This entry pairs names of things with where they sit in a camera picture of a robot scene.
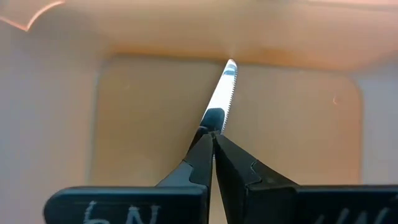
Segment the knife blade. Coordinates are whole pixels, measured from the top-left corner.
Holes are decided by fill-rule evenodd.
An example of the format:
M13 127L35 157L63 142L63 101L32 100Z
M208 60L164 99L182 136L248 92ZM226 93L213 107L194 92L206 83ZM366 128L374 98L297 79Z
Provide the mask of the knife blade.
M210 132L224 133L234 96L237 76L238 66L233 59L229 59L201 119L200 126L192 140L190 149L204 134Z

